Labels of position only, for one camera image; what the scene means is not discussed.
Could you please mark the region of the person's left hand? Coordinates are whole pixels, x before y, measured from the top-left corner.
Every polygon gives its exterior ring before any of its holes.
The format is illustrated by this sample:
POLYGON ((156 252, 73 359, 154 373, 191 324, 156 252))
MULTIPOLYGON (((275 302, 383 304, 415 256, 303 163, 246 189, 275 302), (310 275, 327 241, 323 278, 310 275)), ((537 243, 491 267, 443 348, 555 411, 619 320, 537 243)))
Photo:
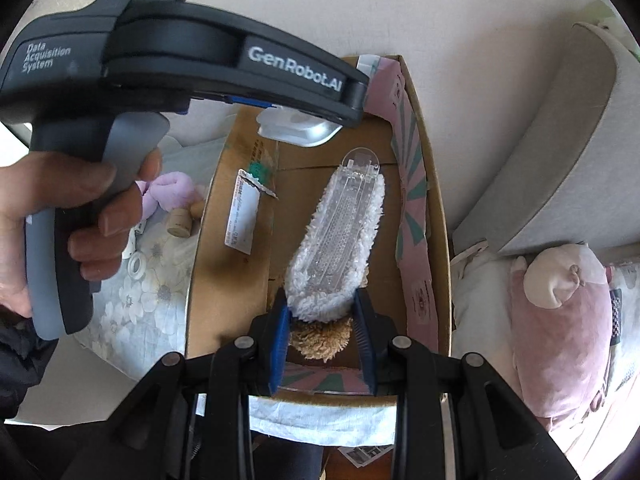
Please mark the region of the person's left hand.
POLYGON ((94 206, 116 177, 108 162, 55 152, 35 152, 1 169, 1 312, 29 318, 32 305, 26 278, 26 218, 52 211, 62 233, 53 237, 87 281, 114 275, 128 233, 142 217, 142 198, 133 183, 106 205, 94 206))

